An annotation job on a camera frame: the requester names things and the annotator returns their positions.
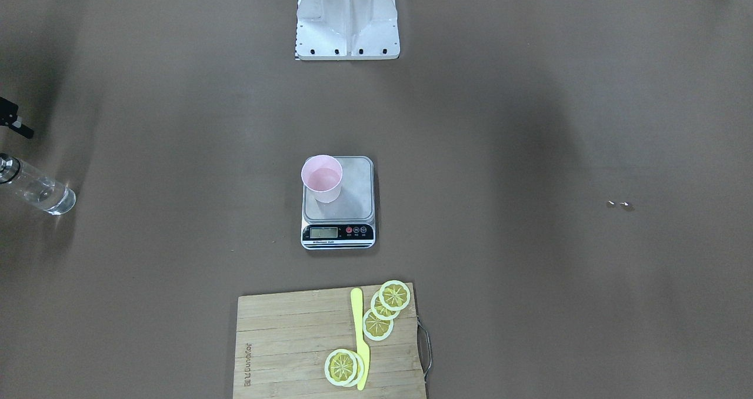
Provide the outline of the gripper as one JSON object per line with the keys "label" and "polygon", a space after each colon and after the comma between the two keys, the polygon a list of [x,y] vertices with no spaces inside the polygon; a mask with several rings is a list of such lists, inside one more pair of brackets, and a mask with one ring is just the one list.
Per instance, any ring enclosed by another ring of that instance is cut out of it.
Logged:
{"label": "gripper", "polygon": [[11,131],[16,132],[26,139],[32,139],[34,137],[34,131],[29,126],[24,125],[24,123],[22,123],[22,118],[17,115],[19,106],[5,98],[0,98],[0,102],[2,127],[8,127]]}

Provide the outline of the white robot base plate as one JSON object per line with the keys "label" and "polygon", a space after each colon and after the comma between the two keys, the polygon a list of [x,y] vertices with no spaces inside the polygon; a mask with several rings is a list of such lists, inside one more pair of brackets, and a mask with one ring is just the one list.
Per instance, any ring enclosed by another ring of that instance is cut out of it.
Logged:
{"label": "white robot base plate", "polygon": [[294,56],[376,61],[401,54],[397,0],[298,0]]}

